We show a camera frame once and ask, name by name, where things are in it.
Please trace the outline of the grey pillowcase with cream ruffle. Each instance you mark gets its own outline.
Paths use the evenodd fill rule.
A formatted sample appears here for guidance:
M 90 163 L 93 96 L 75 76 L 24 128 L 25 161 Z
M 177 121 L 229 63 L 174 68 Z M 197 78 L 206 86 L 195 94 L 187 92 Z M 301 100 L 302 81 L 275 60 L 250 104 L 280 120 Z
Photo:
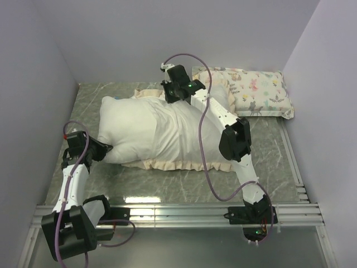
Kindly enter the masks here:
M 158 117 L 156 154 L 151 159 L 123 164 L 145 170 L 195 170 L 204 168 L 224 172 L 232 171 L 231 163 L 219 152 L 220 133 L 212 122 L 185 101 L 168 104 L 162 89 L 136 89 L 132 98 L 155 98 Z

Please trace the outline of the white pillow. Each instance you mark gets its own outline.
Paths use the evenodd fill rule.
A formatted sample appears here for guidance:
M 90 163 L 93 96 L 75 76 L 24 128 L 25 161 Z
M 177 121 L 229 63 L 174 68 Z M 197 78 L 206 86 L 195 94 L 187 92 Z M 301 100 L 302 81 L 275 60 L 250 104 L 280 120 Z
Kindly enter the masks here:
M 107 163 L 125 164 L 155 156 L 157 103 L 155 98 L 102 99 L 98 141 L 113 147 L 105 156 Z

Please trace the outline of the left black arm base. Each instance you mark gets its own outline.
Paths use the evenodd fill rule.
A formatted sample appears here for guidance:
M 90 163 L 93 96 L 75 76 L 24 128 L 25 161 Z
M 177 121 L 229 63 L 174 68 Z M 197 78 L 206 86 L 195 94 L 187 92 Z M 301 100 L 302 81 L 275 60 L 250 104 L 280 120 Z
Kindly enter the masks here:
M 103 216 L 95 228 L 98 242 L 110 241 L 114 237 L 116 227 L 130 225 L 130 215 L 130 208 L 111 207 L 109 214 Z

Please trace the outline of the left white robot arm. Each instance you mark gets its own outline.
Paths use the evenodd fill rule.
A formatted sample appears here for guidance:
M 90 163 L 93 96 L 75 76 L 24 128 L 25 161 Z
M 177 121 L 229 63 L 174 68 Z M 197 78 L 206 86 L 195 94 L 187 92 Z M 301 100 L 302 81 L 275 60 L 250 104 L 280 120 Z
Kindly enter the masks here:
M 94 161 L 102 161 L 112 147 L 84 131 L 65 135 L 68 148 L 62 156 L 62 186 L 52 212 L 42 217 L 52 257 L 57 262 L 96 249 L 97 224 L 107 224 L 112 210 L 104 195 L 84 198 L 84 188 Z

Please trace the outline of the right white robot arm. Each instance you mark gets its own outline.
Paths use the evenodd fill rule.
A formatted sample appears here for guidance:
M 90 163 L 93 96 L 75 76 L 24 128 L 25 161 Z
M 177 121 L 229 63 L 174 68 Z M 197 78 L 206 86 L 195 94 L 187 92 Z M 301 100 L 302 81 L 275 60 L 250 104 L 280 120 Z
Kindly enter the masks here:
M 213 96 L 211 87 L 206 87 L 199 80 L 189 78 L 182 65 L 163 63 L 160 67 L 165 74 L 161 85 L 168 103 L 187 101 L 202 113 L 199 127 L 204 119 L 213 123 L 220 133 L 219 152 L 228 160 L 238 177 L 246 207 L 246 217 L 252 223 L 258 223 L 267 211 L 272 211 L 272 202 L 266 190 L 260 185 L 255 172 L 251 145 L 249 121 L 229 112 Z

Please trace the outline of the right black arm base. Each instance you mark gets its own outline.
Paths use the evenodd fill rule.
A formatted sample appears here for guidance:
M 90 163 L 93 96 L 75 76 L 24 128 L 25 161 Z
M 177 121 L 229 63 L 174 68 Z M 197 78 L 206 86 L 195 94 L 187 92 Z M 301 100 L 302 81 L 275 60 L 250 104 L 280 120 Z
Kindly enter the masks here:
M 243 207 L 229 207 L 224 218 L 230 225 L 254 225 L 243 227 L 243 235 L 249 243 L 256 245 L 266 240 L 273 226 L 278 223 L 276 208 L 266 195 L 254 204 L 244 201 Z

